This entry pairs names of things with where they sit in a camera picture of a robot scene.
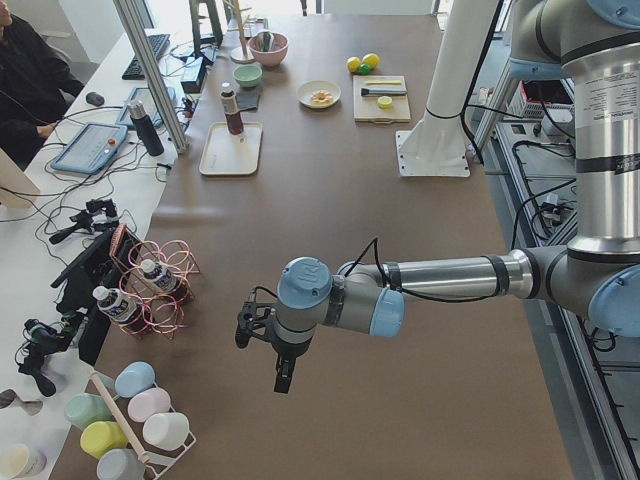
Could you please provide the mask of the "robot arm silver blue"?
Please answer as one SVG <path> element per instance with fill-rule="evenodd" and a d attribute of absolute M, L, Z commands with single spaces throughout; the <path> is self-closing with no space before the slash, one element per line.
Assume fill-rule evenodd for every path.
<path fill-rule="evenodd" d="M 283 269 L 267 316 L 275 389 L 318 325 L 392 337 L 408 296 L 464 303 L 513 295 L 553 302 L 598 328 L 639 333 L 639 5 L 521 1 L 510 72 L 574 83 L 577 232 L 564 246 L 419 262 L 352 262 L 332 273 L 300 257 Z"/>

